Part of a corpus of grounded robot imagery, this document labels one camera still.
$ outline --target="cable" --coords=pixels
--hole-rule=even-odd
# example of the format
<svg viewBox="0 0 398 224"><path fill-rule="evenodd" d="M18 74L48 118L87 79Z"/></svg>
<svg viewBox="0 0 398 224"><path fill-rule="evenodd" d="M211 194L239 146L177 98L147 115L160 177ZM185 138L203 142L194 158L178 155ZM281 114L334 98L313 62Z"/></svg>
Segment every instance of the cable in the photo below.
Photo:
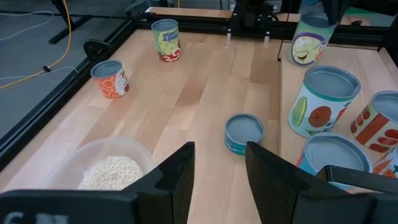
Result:
<svg viewBox="0 0 398 224"><path fill-rule="evenodd" d="M70 25L69 9L68 9L66 0L62 0L62 1L63 1L64 6L65 6L65 10L66 10L66 12L67 12L67 17L68 17L68 33L69 33L69 35L68 35L68 45L67 45L67 49L65 50L65 53L63 53L63 55L62 55L56 62L52 63L52 64L49 65L49 66L46 66L46 68L52 68L54 65L58 64L63 58L65 58L65 56L66 56L66 55L68 54L68 52L69 52L70 42L71 42L71 40L72 40L72 26ZM7 85L0 86L0 89L7 88L7 87L9 87L9 86L12 86L12 85L15 85L15 84L17 84L17 83L23 82L23 81L25 81L25 80L28 80L28 79L30 79L30 78L36 77L36 76L40 75L41 73L43 73L44 71L45 71L45 70L41 70L41 71L39 71L39 72L37 72L37 73L35 73L35 74L33 74L33 75L26 76L25 78L22 78L22 79L20 79L20 80L17 80L17 81L15 81L15 82L12 82L12 83L8 83Z"/></svg>
<svg viewBox="0 0 398 224"><path fill-rule="evenodd" d="M1 38L0 41L10 39L11 37L15 37L16 35L21 34L21 33L25 32L25 31L27 31L27 30L30 30L30 29L39 27L39 26L41 26L41 25L44 25L44 24L50 22L50 21L54 18L54 13L52 13L51 11L37 11L37 12L31 12L31 13L27 13L27 14L7 14L7 13L0 13L0 15L3 15L3 16L29 16L29 15L34 15L34 14L43 13L43 12L51 13L51 18L50 18L49 20L45 21L45 22L42 22L42 23L40 23L40 24L31 26L31 27L29 27L29 28L26 28L26 29L23 29L23 30L21 30L21 31L19 31L19 32L16 32L15 34L12 34L12 35L10 35L10 36L8 36L8 37Z"/></svg>
<svg viewBox="0 0 398 224"><path fill-rule="evenodd" d="M75 67L66 66L66 67L58 68L58 69L52 70L51 72L48 72L48 73L45 73L45 74L41 74L41 75L36 75L36 76L37 77L43 77L43 76L48 75L50 73L57 72L59 70L63 70L63 69L66 69L66 68L72 68L76 73L79 73L79 71ZM10 79L10 78L25 78L25 77L29 77L29 76L24 76L24 77L4 77L4 78L0 78L0 80Z"/></svg>

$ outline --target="tin can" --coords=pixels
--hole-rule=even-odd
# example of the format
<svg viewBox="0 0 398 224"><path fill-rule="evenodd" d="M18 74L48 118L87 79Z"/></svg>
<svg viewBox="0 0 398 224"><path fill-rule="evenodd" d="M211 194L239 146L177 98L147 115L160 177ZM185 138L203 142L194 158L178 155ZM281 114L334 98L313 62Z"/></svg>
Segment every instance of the tin can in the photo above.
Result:
<svg viewBox="0 0 398 224"><path fill-rule="evenodd" d="M301 16L298 22L288 60L299 67L314 66L329 43L335 25L323 12L310 12Z"/></svg>
<svg viewBox="0 0 398 224"><path fill-rule="evenodd" d="M307 139L296 166L309 174L316 175L327 165L364 172L372 171L369 157L355 143L338 134L318 133ZM334 182L332 184L343 190L353 188L346 184Z"/></svg>
<svg viewBox="0 0 398 224"><path fill-rule="evenodd" d="M290 110L290 127L306 138L329 132L360 90L359 80L346 70L324 65L308 69Z"/></svg>
<svg viewBox="0 0 398 224"><path fill-rule="evenodd" d="M387 152L398 145L398 91L376 93L351 123L351 133L362 145Z"/></svg>
<svg viewBox="0 0 398 224"><path fill-rule="evenodd" d="M259 143L263 135L264 126L251 114L236 114L225 122L226 147L238 155L246 153L248 141Z"/></svg>
<svg viewBox="0 0 398 224"><path fill-rule="evenodd" d="M373 165L373 174L398 177L398 149L394 148Z"/></svg>
<svg viewBox="0 0 398 224"><path fill-rule="evenodd" d="M181 57L178 22L173 19L161 19L152 25L159 58L164 62L173 62Z"/></svg>
<svg viewBox="0 0 398 224"><path fill-rule="evenodd" d="M98 63L91 69L91 76L107 98L119 98L129 91L127 76L118 60Z"/></svg>

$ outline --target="light wood tabletop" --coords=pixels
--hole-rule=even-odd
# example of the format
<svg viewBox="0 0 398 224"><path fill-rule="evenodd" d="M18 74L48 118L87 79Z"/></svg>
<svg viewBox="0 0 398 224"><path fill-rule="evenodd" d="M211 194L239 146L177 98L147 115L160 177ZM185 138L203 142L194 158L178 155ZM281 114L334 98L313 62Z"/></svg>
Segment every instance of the light wood tabletop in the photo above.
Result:
<svg viewBox="0 0 398 224"><path fill-rule="evenodd" d="M280 156L295 164L307 139L299 136L290 128L288 116L302 85L304 73L308 69L296 67L287 60L286 55L290 48L291 44L283 44L280 89ZM319 65L332 65L345 69L355 75L361 82L361 91L332 129L333 133L344 135L356 142L349 130L349 125L369 103L373 94L381 90L397 89L397 85L394 83L397 75L396 73L389 73L376 50L327 47L319 61ZM362 148L373 162L384 155L364 146Z"/></svg>
<svg viewBox="0 0 398 224"><path fill-rule="evenodd" d="M151 11L231 15L199 9ZM244 156L226 148L224 123L232 114L254 114L265 127L261 145L279 153L281 41L270 40L264 48L261 40L233 38L226 46L222 35L183 32L180 40L181 59L165 63L158 58L152 32L135 31L112 56L123 63L129 92L110 100L94 80L88 81L0 173L0 190L41 188L64 158L95 139L133 138L150 150L156 163L194 141L189 223L260 223ZM367 54L359 57L365 64L373 59ZM366 66L367 74L376 69L371 65Z"/></svg>

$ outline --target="white cable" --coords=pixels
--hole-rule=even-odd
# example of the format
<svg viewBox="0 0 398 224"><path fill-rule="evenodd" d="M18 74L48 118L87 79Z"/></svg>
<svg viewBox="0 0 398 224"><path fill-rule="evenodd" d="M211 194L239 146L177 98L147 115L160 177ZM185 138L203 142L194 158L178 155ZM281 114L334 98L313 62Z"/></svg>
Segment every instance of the white cable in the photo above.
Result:
<svg viewBox="0 0 398 224"><path fill-rule="evenodd" d="M72 68L76 73L79 73L79 71L75 67L73 67L73 66L65 66L65 67L62 67L62 68L55 69L55 70L53 70L51 72L47 72L47 73L44 73L44 74L41 74L41 75L36 75L36 76L37 77L42 77L44 75L48 75L50 73L57 72L59 70L63 70L65 68ZM27 76L24 76L24 77L4 77L4 78L0 78L0 80L5 80L5 79L9 79L9 78L25 78L25 77L29 77L29 76L30 75L27 75Z"/></svg>
<svg viewBox="0 0 398 224"><path fill-rule="evenodd" d="M1 38L0 41L10 39L11 37L14 37L14 36L16 36L16 35L18 35L18 34L21 34L21 33L25 32L25 31L27 31L27 30L30 30L30 29L33 29L33 28L35 28L35 27L44 25L44 24L50 22L50 21L54 18L54 13L52 13L51 11L37 11L37 12L31 12L31 13L27 13L27 14L7 14L7 13L0 13L0 15L3 15L3 16L29 16L29 15L34 15L34 14L36 14L36 13L41 13L41 12L50 13L50 14L51 14L51 18L50 18L49 20L45 21L45 22L42 22L41 24L37 24L37 25L31 26L31 27L29 27L29 28L26 28L26 29L23 29L23 30L21 30L21 31L19 31L19 32L16 32L15 34L12 34L12 35L10 35L10 36L8 36L8 37Z"/></svg>

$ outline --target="gray floor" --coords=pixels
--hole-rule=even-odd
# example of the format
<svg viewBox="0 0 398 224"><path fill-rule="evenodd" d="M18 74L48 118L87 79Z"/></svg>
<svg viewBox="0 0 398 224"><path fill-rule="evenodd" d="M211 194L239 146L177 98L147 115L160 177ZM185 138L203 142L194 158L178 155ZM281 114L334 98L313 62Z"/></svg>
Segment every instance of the gray floor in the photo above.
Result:
<svg viewBox="0 0 398 224"><path fill-rule="evenodd" d="M18 11L47 10L54 11L49 0L35 0L36 4L26 4L21 1L1 1L0 9ZM84 6L73 6L69 2L71 13L79 11ZM124 7L98 7L104 15L124 15ZM50 19L50 16L0 16L0 39L14 34L27 27L40 24ZM86 57L83 43L88 39L104 40L112 33L122 20L116 19L91 19L72 33L72 44L68 55L53 69L65 66L76 67ZM49 65L62 56L67 46L67 38L55 45L48 40L66 28L61 17L55 16L49 23L28 30L7 40L0 41L0 78L19 77L34 74L44 65ZM71 68L50 73L44 77L31 78L22 83L0 89L0 138L3 137L17 122L19 122L34 106L47 96L70 72ZM0 80L0 86L6 85L17 79Z"/></svg>

